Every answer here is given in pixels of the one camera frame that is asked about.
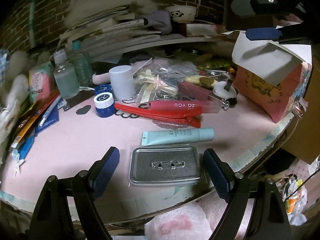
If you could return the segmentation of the white cylindrical container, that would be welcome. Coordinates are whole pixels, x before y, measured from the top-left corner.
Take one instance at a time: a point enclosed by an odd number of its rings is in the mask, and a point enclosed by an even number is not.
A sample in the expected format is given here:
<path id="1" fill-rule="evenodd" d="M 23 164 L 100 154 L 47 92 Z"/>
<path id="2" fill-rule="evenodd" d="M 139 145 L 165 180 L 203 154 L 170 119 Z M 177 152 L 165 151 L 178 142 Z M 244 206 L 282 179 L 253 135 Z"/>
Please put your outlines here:
<path id="1" fill-rule="evenodd" d="M 110 82 L 117 100 L 129 100 L 135 95 L 132 67 L 116 66 L 110 69 Z"/>

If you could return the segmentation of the red hair clip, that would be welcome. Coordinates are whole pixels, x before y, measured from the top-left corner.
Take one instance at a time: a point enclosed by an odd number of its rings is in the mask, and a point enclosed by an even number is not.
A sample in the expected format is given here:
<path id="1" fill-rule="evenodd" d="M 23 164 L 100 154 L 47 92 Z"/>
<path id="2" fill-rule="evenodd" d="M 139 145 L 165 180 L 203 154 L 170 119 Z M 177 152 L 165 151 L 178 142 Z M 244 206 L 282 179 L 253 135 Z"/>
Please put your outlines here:
<path id="1" fill-rule="evenodd" d="M 139 107 L 131 107 L 129 105 L 122 105 L 119 103 L 115 103 L 114 106 L 117 110 L 121 110 L 130 114 L 139 115 L 145 118 L 189 125 L 194 128 L 201 128 L 201 120 L 198 118 L 198 116 L 202 114 L 201 107 L 182 110 L 153 110 Z"/>

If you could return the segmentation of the purple cloth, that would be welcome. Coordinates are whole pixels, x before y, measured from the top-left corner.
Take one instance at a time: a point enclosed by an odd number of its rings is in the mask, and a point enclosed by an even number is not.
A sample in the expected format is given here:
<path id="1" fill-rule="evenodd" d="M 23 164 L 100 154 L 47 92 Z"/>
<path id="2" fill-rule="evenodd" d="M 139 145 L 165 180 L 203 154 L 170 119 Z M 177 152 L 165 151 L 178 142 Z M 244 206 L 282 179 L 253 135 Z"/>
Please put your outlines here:
<path id="1" fill-rule="evenodd" d="M 172 31 L 171 16 L 166 10 L 158 10 L 143 16 L 146 26 L 160 31 L 162 34 L 169 34 Z"/>

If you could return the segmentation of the panda ceramic bowl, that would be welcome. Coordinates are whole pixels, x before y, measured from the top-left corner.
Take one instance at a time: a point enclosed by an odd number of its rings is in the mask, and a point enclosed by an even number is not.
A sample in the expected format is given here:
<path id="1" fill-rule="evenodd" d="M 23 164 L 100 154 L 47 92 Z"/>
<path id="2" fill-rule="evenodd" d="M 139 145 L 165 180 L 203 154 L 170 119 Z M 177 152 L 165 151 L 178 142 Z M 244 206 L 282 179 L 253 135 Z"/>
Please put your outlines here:
<path id="1" fill-rule="evenodd" d="M 170 14 L 171 19 L 177 23 L 193 22 L 197 13 L 197 7 L 188 5 L 166 7 L 165 10 Z"/>

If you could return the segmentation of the pink desk mat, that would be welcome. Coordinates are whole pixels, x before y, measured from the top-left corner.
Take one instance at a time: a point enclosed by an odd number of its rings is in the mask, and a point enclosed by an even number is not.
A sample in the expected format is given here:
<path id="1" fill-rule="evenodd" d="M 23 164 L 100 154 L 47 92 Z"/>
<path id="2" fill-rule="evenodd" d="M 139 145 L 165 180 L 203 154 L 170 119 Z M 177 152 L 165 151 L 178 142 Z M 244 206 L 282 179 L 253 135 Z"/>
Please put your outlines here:
<path id="1" fill-rule="evenodd" d="M 215 136 L 211 141 L 195 144 L 199 152 L 214 149 L 236 171 L 271 146 L 293 119 L 293 114 L 288 114 L 275 123 L 243 95 L 238 95 L 237 101 L 234 108 L 201 116 L 201 126 L 212 128 Z M 156 193 L 155 189 L 131 186 L 129 166 L 131 153 L 141 145 L 143 133 L 157 130 L 159 127 L 151 120 L 123 112 L 100 118 L 94 108 L 83 115 L 77 114 L 76 107 L 60 111 L 59 121 L 35 137 L 19 175 L 14 175 L 14 164 L 8 159 L 1 199 L 31 211 L 50 175 L 74 176 L 89 168 L 112 146 L 119 149 L 120 163 L 110 189 L 125 199 Z"/>

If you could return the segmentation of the panda plush keychain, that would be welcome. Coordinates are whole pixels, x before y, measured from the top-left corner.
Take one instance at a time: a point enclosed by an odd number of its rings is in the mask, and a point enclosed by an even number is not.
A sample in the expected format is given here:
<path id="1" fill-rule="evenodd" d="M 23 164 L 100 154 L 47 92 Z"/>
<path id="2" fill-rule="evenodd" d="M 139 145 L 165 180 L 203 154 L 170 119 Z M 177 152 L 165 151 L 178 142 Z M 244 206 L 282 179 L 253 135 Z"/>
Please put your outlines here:
<path id="1" fill-rule="evenodd" d="M 235 107 L 237 102 L 237 90 L 233 87 L 233 81 L 219 81 L 213 86 L 213 94 L 221 99 L 222 108 L 226 111 L 230 107 Z"/>

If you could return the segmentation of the silver metal tin lid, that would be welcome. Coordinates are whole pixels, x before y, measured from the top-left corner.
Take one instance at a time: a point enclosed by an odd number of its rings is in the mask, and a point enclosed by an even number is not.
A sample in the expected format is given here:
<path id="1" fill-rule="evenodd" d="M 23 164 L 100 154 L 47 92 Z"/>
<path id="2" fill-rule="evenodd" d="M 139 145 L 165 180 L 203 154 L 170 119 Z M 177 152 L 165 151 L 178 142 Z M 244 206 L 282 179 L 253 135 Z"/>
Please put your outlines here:
<path id="1" fill-rule="evenodd" d="M 193 146 L 138 147 L 132 151 L 129 180 L 139 186 L 196 184 L 203 177 Z"/>

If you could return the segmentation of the light blue cream tube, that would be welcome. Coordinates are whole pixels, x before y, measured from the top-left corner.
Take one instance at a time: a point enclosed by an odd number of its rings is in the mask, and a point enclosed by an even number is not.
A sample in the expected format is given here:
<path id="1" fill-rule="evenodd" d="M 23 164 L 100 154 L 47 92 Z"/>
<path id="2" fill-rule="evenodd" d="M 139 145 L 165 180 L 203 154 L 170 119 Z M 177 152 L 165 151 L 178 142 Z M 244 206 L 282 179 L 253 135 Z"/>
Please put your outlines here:
<path id="1" fill-rule="evenodd" d="M 178 129 L 174 131 L 143 132 L 142 146 L 183 144 L 211 141 L 215 137 L 212 128 Z"/>

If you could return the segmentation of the dark pink lipstick box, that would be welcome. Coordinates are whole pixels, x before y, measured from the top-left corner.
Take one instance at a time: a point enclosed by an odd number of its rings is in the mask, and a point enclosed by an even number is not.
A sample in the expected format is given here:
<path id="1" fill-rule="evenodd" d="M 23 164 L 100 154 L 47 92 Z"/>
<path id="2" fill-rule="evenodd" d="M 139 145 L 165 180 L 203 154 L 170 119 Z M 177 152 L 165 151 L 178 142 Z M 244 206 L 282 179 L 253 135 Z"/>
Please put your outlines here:
<path id="1" fill-rule="evenodd" d="M 195 84 L 183 81 L 178 85 L 179 91 L 186 95 L 191 96 L 199 101 L 216 101 L 217 98 L 213 96 L 213 93 L 205 88 L 197 86 Z"/>

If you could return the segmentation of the yellow brown plush toy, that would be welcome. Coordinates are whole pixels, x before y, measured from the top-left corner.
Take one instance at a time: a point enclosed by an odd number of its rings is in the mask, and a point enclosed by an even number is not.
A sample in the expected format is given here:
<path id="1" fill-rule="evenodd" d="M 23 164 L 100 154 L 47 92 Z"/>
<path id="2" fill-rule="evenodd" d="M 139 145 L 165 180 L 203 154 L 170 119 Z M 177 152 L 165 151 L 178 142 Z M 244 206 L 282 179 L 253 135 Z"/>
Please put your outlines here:
<path id="1" fill-rule="evenodd" d="M 184 81 L 206 89 L 213 89 L 214 86 L 218 83 L 218 81 L 212 77 L 201 75 L 187 76 L 184 78 Z"/>

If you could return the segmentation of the ribbon bows in plastic bag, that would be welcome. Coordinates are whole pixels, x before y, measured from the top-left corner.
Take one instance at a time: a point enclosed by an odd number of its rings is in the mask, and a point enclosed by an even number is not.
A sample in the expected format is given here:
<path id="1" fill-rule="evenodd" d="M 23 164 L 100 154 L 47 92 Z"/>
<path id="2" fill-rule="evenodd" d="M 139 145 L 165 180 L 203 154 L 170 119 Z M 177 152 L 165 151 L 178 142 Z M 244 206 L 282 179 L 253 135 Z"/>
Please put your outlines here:
<path id="1" fill-rule="evenodd" d="M 160 64 L 140 69 L 136 73 L 140 90 L 137 92 L 135 104 L 175 98 L 178 87 L 177 80 L 172 75 L 173 69 L 170 66 Z"/>

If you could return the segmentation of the clear bottle pale liquid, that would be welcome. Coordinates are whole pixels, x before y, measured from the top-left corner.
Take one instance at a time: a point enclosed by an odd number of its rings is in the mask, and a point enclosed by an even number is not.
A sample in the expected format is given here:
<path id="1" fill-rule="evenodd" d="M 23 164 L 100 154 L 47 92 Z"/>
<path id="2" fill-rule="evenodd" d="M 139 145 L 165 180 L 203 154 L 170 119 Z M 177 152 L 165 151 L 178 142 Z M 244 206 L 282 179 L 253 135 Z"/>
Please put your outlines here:
<path id="1" fill-rule="evenodd" d="M 64 49 L 54 53 L 54 77 L 63 99 L 68 100 L 79 94 L 78 83 L 74 66 L 67 60 Z"/>

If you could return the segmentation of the blue jar white lid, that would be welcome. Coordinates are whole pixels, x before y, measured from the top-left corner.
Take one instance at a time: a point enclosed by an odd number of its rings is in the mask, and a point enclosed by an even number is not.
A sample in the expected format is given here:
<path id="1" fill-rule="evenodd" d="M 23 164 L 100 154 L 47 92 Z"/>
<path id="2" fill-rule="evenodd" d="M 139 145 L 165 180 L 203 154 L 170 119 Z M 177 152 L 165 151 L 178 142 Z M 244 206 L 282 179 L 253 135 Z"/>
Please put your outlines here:
<path id="1" fill-rule="evenodd" d="M 101 118 L 107 118 L 114 115 L 116 112 L 113 94 L 110 92 L 96 95 L 94 97 L 94 104 L 97 115 Z"/>

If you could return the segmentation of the white pen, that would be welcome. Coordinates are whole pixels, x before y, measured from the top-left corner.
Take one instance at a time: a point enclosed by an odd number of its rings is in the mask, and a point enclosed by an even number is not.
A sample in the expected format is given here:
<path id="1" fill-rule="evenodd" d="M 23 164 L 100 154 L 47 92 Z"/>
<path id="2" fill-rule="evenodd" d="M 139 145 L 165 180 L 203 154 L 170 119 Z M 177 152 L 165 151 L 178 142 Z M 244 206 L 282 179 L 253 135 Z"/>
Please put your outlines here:
<path id="1" fill-rule="evenodd" d="M 48 117 L 50 116 L 50 114 L 52 113 L 53 109 L 57 106 L 57 104 L 60 102 L 60 100 L 62 99 L 62 97 L 59 95 L 52 103 L 51 105 L 48 107 L 48 109 L 46 110 L 46 112 L 44 113 L 40 123 L 39 123 L 39 127 L 42 127 L 44 125 L 44 123 L 46 122 L 46 120 L 48 119 Z"/>

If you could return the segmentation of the pink translucent rectangular tube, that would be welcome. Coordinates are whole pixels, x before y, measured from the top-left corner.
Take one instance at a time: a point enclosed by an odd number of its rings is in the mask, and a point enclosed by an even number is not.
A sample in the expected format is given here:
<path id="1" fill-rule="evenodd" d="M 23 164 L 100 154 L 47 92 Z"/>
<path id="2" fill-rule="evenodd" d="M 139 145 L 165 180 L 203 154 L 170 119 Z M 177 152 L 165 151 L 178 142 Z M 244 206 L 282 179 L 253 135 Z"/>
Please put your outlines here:
<path id="1" fill-rule="evenodd" d="M 201 107 L 202 113 L 218 113 L 221 109 L 221 103 L 217 101 L 175 101 L 175 100 L 158 100 L 152 101 L 150 107 L 153 110 L 183 110 Z"/>

